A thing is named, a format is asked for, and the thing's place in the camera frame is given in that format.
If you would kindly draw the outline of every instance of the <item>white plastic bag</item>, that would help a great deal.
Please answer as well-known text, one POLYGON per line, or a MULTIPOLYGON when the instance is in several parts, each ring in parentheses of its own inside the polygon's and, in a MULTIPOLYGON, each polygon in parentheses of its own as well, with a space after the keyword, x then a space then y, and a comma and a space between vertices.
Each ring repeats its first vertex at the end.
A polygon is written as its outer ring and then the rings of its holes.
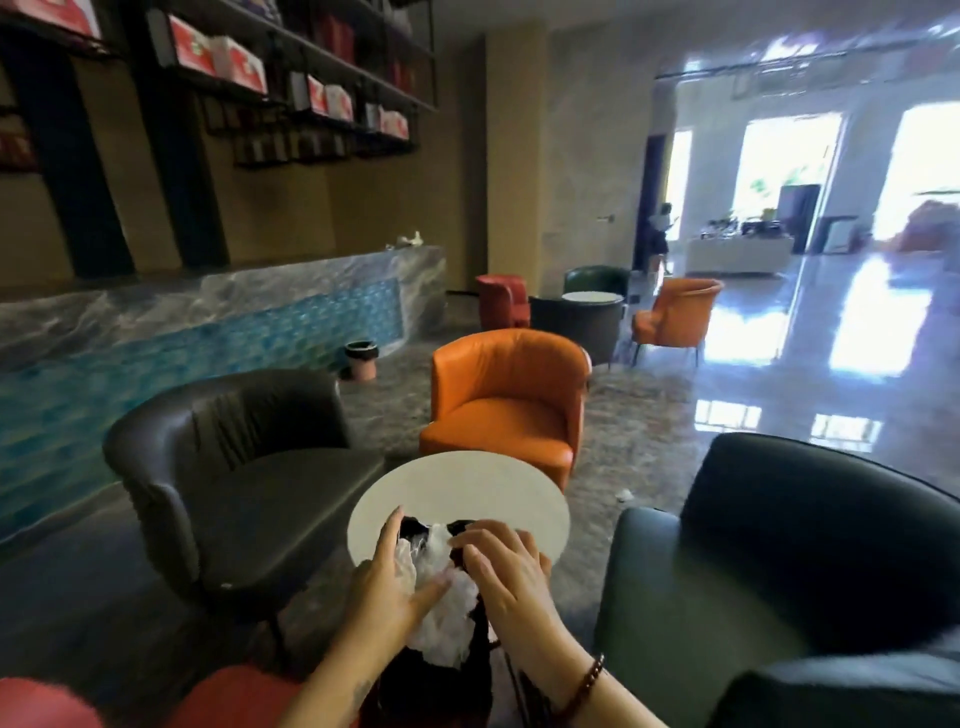
MULTIPOLYGON (((450 532, 438 523, 430 526, 425 538, 420 536, 413 543, 405 539, 396 542, 397 572, 410 594, 452 566, 449 540, 450 532)), ((426 616, 407 646, 422 652, 430 665, 459 669, 469 655, 475 627, 469 613, 477 605, 478 594, 469 575, 456 570, 449 591, 426 616)))

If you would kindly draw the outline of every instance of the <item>finger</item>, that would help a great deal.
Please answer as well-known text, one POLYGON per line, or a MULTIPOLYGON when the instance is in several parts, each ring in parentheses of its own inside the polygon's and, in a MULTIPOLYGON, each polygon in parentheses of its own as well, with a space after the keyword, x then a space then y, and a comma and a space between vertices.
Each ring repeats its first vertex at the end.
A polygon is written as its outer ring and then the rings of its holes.
POLYGON ((476 531, 480 529, 490 531, 494 536, 500 539, 500 541, 506 544, 510 551, 520 553, 523 549, 523 542, 520 540, 520 537, 517 536, 516 531, 514 531, 503 521, 474 521, 467 526, 468 531, 476 531))
POLYGON ((464 546, 464 566, 467 567, 467 573, 480 590, 480 595, 483 596, 484 604, 488 609, 492 605, 502 604, 514 598, 510 590, 503 586, 503 582, 497 577, 490 559, 473 544, 464 546))
POLYGON ((543 575, 546 576, 546 580, 550 581, 550 574, 553 573, 553 562, 550 561, 550 557, 545 553, 540 555, 540 570, 543 572, 543 575))
POLYGON ((400 535, 400 523, 403 521, 403 506, 399 505, 390 514, 390 518, 380 529, 380 538, 376 542, 375 561, 393 561, 396 551, 396 539, 400 535))
POLYGON ((437 602, 444 598, 452 582, 453 569, 447 569, 441 571, 417 589, 414 595, 410 597, 410 601, 414 605, 414 612, 417 614, 417 622, 423 621, 423 618, 437 605, 437 602))
POLYGON ((539 561, 540 550, 537 548, 537 542, 534 540, 534 535, 530 533, 530 531, 518 531, 516 534, 523 543, 523 547, 527 549, 527 553, 533 556, 534 561, 539 561))
POLYGON ((475 546, 490 562, 500 580, 510 583, 508 574, 516 568, 516 555, 490 531, 486 529, 464 531, 450 539, 450 546, 453 548, 475 546))

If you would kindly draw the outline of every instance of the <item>bright window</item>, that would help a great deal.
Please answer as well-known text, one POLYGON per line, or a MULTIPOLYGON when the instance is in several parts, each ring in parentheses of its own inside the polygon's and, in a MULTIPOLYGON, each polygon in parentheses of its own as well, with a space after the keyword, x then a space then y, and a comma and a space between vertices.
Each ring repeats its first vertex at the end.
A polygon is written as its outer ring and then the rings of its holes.
POLYGON ((666 201, 673 205, 674 224, 666 232, 667 240, 680 239, 680 221, 684 217, 684 197, 690 175, 690 150, 693 148, 693 130, 684 129, 673 135, 673 151, 670 153, 670 171, 666 178, 666 201))
POLYGON ((960 103, 924 104, 903 115, 874 218, 874 237, 903 231, 927 200, 960 203, 960 103))
MULTIPOLYGON (((758 218, 777 207, 785 184, 826 184, 843 116, 780 116, 747 125, 733 194, 739 220, 758 218)), ((726 214, 717 210, 717 214, 726 214)))

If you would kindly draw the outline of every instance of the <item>display table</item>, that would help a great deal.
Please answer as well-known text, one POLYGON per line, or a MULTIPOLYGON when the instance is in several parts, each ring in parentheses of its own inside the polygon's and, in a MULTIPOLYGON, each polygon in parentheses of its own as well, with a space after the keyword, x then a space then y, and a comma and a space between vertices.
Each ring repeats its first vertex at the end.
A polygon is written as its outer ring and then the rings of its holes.
POLYGON ((354 564, 373 557, 380 529, 403 506, 421 523, 493 519, 529 531, 556 562, 570 533, 570 512, 557 485, 532 465, 477 450, 412 460, 377 480, 361 496, 347 528, 354 564))
POLYGON ((684 275, 694 273, 766 273, 786 270, 793 252, 793 238, 734 237, 695 238, 686 245, 684 275))

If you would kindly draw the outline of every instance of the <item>blue mosaic tile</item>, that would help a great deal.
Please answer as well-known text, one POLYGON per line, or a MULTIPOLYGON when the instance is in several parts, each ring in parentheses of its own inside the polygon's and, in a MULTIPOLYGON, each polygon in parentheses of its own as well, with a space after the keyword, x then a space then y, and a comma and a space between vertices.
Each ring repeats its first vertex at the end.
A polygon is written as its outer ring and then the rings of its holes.
POLYGON ((153 395, 253 369, 340 368, 347 341, 402 337, 393 279, 0 375, 0 539, 113 482, 103 437, 153 395))

